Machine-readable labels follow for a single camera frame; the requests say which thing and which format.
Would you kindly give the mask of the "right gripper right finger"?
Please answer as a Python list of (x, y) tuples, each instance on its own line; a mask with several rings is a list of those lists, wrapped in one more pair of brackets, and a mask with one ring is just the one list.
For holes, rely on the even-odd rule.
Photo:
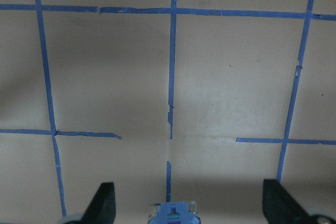
[(276, 179), (264, 179), (263, 214), (270, 224), (309, 223), (311, 216)]

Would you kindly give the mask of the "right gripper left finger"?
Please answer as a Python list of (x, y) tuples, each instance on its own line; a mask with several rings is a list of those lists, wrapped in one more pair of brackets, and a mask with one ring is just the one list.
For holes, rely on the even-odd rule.
[(113, 224), (116, 218), (116, 198), (113, 182), (102, 183), (79, 223)]

